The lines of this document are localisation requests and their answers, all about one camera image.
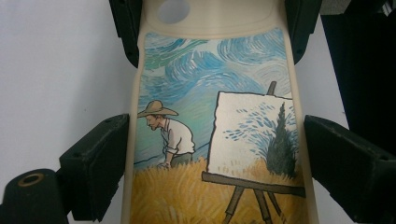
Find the painted canvas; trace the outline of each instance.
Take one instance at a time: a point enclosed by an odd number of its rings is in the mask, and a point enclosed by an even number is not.
[[[283,33],[148,33],[131,223],[307,223]]]

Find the circular cutout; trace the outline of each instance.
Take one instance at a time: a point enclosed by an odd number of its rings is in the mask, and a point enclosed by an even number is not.
[[[158,18],[172,24],[184,20],[189,12],[190,5],[185,0],[166,0],[158,9]]]
[[[24,178],[22,178],[20,181],[18,181],[18,185],[20,187],[29,187],[40,182],[43,178],[44,175],[41,173],[27,175]]]

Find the man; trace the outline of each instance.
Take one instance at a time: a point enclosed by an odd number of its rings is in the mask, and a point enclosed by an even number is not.
[[[170,168],[191,162],[194,152],[191,130],[185,124],[169,119],[166,115],[176,116],[178,113],[163,107],[163,103],[158,100],[151,101],[145,110],[137,114],[138,118],[146,118],[152,131],[161,128],[165,162],[159,166]]]

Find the man's hand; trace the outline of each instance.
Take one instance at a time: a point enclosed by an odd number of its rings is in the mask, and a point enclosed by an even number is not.
[[[171,168],[171,163],[168,161],[162,162],[160,164],[157,165],[158,168],[165,168],[165,169],[169,169]]]

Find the yellow field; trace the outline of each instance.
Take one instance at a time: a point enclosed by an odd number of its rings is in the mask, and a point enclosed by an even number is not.
[[[249,170],[253,175],[265,174],[262,164],[258,170]],[[233,195],[233,186],[204,182],[201,179],[206,161],[180,165],[165,170],[156,167],[134,173],[131,223],[222,223],[225,210]],[[301,179],[293,179],[301,185]],[[305,199],[276,194],[276,200],[284,217],[276,213],[268,195],[265,194],[273,223],[302,223],[307,220]],[[231,223],[264,223],[262,214],[252,189],[246,189],[236,207]]]

